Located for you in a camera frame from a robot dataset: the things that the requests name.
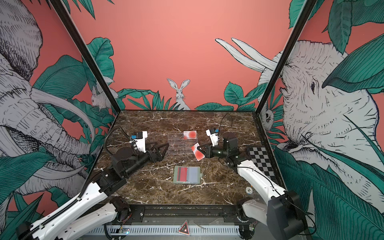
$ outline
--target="rabbit illustration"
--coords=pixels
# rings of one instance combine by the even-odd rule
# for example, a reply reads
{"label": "rabbit illustration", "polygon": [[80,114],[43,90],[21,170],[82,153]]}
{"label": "rabbit illustration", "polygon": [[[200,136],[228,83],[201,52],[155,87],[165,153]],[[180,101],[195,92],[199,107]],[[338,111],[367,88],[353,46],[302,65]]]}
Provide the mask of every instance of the rabbit illustration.
{"label": "rabbit illustration", "polygon": [[[106,76],[103,76],[104,78],[104,81],[107,83],[107,85],[113,83],[113,80],[109,77],[106,77]],[[108,86],[109,90],[111,91],[112,93],[112,96],[114,98],[118,98],[118,94],[113,90],[111,89],[109,86]],[[92,106],[98,106],[99,107],[99,110],[101,110],[102,108],[111,108],[111,102],[108,100],[107,98],[107,95],[105,95],[104,91],[102,90],[100,84],[98,82],[96,82],[96,88],[95,86],[92,87]]]}
{"label": "rabbit illustration", "polygon": [[183,94],[183,88],[185,88],[190,80],[187,79],[187,80],[184,80],[183,83],[181,84],[180,88],[177,87],[177,84],[172,81],[171,79],[167,78],[168,82],[169,82],[169,85],[176,90],[176,105],[179,105],[179,107],[177,108],[178,110],[190,110],[190,108],[185,104],[184,102],[184,94]]}

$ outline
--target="table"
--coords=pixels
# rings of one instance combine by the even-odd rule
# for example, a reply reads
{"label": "table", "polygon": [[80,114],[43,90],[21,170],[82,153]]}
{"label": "table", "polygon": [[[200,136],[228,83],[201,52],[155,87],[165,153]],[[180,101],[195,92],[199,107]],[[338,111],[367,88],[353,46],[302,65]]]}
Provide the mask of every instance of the table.
{"label": "table", "polygon": [[[147,142],[167,142],[168,133],[197,131],[200,145],[209,143],[205,131],[218,129],[220,121],[227,112],[198,111],[122,111],[115,123],[128,134],[147,131]],[[260,137],[252,113],[230,112],[233,117],[231,131],[238,137],[240,150],[246,153],[246,145],[260,145]],[[221,132],[229,131],[231,117],[226,116],[221,125]],[[108,139],[108,149],[115,153],[121,147],[130,146],[119,130]],[[106,152],[101,153],[96,168],[105,168],[110,164]],[[174,184],[175,166],[199,166],[202,178],[200,184]],[[218,158],[204,158],[196,161],[193,154],[166,155],[162,162],[149,162],[136,171],[127,184],[116,195],[125,197],[129,204],[236,204],[237,201],[251,197],[263,202],[254,191],[248,195],[245,188],[250,184],[232,169],[222,165]]]}

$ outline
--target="rabbit ear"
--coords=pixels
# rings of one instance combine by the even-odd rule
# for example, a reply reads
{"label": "rabbit ear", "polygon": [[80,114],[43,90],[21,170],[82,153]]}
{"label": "rabbit ear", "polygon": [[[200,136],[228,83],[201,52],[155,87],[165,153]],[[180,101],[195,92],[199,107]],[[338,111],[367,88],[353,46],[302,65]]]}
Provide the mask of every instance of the rabbit ear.
{"label": "rabbit ear", "polygon": [[92,94],[96,95],[96,88],[95,88],[95,86],[92,87]]}
{"label": "rabbit ear", "polygon": [[183,81],[183,83],[181,84],[181,87],[180,87],[180,89],[183,89],[183,88],[185,88],[188,84],[189,84],[189,82],[190,82],[190,80],[189,79],[187,79],[187,80],[184,80]]}
{"label": "rabbit ear", "polygon": [[174,81],[172,81],[172,80],[169,79],[169,78],[167,78],[167,80],[168,80],[168,82],[169,82],[169,85],[170,85],[173,89],[178,90],[177,84],[176,84]]}

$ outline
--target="cable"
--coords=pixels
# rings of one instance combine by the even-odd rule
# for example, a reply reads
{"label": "cable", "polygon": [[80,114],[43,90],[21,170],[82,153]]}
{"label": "cable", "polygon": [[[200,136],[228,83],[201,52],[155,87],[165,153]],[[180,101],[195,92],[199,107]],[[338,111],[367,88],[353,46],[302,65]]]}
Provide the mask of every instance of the cable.
{"label": "cable", "polygon": [[[272,181],[271,181],[267,176],[264,176],[264,175],[261,174],[260,172],[255,171],[255,170],[254,170],[253,168],[251,168],[251,167],[236,167],[236,168],[249,168],[249,169],[251,169],[252,171],[257,172],[258,174],[260,174],[261,176],[263,176],[264,178],[266,178],[266,179],[271,183],[272,188],[277,192],[277,194],[279,194],[279,195],[281,196],[281,194],[280,194],[280,193],[276,190],[276,188],[273,186]],[[300,211],[302,211],[302,212],[304,213],[305,216],[308,216],[308,215],[309,215],[308,213],[304,212],[304,210],[302,210],[301,208],[299,208],[299,207],[296,206],[295,204],[291,203],[290,201],[287,201],[287,202],[289,202],[292,206],[294,206],[294,207],[296,207],[297,209],[299,209]],[[313,235],[313,234],[316,232],[316,230],[317,230],[316,224],[314,223],[314,221],[312,220],[312,218],[311,218],[310,216],[308,216],[308,217],[309,217],[310,220],[313,222],[313,227],[314,227],[314,231],[313,231],[313,233],[310,233],[310,234],[298,234],[298,235],[301,235],[301,236],[309,236],[309,235]]]}
{"label": "cable", "polygon": [[104,151],[106,151],[108,153],[109,156],[112,156],[113,154],[108,150],[107,148],[107,142],[108,142],[108,138],[110,137],[110,135],[116,131],[117,129],[120,129],[120,131],[122,132],[122,134],[129,139],[129,141],[131,142],[131,147],[132,147],[132,150],[133,150],[133,153],[135,156],[138,156],[139,153],[137,152],[137,149],[134,147],[134,144],[133,144],[133,139],[123,130],[122,127],[119,127],[119,126],[116,126],[116,127],[113,127],[112,129],[109,130],[107,136],[105,137],[104,139],[104,144],[103,144],[103,149]]}

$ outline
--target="checkerboard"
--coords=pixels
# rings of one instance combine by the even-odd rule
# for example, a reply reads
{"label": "checkerboard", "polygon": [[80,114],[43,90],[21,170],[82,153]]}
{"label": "checkerboard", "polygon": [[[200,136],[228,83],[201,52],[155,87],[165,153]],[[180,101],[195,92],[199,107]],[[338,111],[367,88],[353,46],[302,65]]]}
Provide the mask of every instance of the checkerboard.
{"label": "checkerboard", "polygon": [[269,179],[277,183],[276,176],[265,147],[248,147],[248,153],[260,171],[269,177]]}

